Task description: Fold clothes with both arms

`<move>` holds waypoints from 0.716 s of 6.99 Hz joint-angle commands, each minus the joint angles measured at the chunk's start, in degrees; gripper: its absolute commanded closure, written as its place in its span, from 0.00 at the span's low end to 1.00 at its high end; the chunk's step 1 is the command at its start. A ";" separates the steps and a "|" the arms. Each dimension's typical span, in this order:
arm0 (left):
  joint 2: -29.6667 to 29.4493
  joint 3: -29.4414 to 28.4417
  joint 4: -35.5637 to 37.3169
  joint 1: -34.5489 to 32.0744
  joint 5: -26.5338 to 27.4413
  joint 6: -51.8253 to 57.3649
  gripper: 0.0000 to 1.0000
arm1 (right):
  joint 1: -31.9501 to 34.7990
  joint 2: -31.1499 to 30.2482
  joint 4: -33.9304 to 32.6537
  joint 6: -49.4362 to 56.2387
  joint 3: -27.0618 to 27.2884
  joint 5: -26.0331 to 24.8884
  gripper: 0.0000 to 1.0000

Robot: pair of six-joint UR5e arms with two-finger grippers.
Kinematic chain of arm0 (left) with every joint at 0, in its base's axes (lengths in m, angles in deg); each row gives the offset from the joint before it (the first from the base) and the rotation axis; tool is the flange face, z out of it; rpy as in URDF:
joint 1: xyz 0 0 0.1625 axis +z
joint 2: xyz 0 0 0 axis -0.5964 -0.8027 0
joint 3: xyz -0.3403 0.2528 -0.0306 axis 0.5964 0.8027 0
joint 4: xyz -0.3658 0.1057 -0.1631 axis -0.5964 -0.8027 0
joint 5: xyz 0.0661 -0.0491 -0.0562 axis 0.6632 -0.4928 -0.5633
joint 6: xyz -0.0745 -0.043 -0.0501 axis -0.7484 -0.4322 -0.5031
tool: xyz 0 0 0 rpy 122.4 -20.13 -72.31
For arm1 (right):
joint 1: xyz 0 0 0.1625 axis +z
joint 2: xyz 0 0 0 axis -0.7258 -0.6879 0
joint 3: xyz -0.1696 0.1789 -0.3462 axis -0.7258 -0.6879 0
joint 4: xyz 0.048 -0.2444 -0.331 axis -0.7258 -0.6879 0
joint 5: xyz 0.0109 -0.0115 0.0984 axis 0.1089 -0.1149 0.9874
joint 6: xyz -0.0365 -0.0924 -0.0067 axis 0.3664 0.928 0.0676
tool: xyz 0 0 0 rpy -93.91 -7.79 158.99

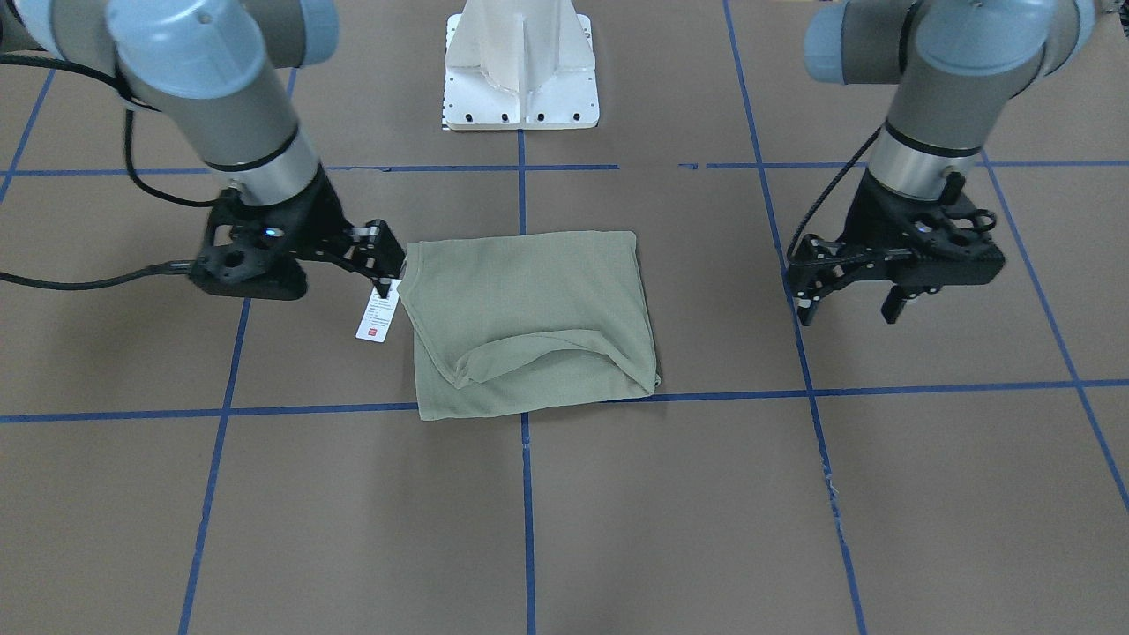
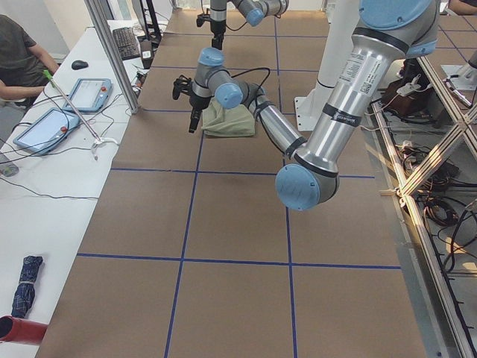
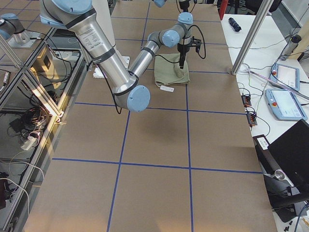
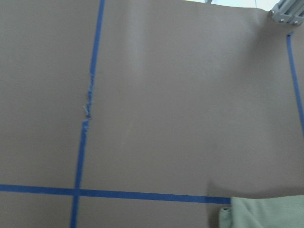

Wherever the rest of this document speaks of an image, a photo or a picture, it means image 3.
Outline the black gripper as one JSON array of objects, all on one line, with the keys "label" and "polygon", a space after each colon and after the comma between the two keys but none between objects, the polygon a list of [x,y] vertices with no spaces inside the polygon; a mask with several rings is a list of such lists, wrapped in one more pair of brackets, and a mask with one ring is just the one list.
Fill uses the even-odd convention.
[{"label": "black gripper", "polygon": [[179,0],[179,7],[183,12],[188,12],[190,0]]},{"label": "black gripper", "polygon": [[179,60],[179,68],[183,69],[184,68],[184,62],[186,58],[186,53],[189,52],[190,50],[191,43],[188,44],[177,44],[177,50],[180,53],[180,60]]}]

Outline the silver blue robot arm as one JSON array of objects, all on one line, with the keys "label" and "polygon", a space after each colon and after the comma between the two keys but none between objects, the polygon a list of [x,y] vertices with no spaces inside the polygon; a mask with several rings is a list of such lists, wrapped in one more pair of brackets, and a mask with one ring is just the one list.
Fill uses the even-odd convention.
[{"label": "silver blue robot arm", "polygon": [[[157,7],[163,7],[167,0],[153,0]],[[190,0],[176,0],[176,6],[180,13],[188,12],[190,7]]]},{"label": "silver blue robot arm", "polygon": [[150,91],[138,81],[161,46],[174,47],[191,38],[193,16],[180,13],[170,29],[153,32],[134,62],[127,68],[97,22],[97,11],[90,0],[42,0],[40,17],[43,24],[65,28],[75,33],[93,63],[104,71],[112,87],[114,103],[120,108],[140,112],[150,102]]}]

